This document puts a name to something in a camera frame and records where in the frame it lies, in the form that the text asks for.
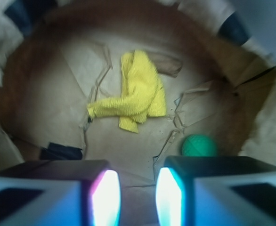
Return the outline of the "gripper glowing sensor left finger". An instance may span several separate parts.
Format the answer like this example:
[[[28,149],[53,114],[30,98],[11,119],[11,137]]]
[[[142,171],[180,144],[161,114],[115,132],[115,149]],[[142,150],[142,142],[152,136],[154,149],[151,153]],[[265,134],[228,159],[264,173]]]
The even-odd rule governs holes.
[[[117,226],[118,173],[106,160],[28,161],[0,171],[0,226]]]

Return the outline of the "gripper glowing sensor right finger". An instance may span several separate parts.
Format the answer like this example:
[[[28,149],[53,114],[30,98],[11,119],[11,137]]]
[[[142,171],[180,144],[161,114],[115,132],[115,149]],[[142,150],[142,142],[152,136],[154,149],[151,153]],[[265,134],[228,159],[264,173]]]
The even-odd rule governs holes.
[[[276,226],[276,166],[250,157],[169,156],[155,203],[162,226]]]

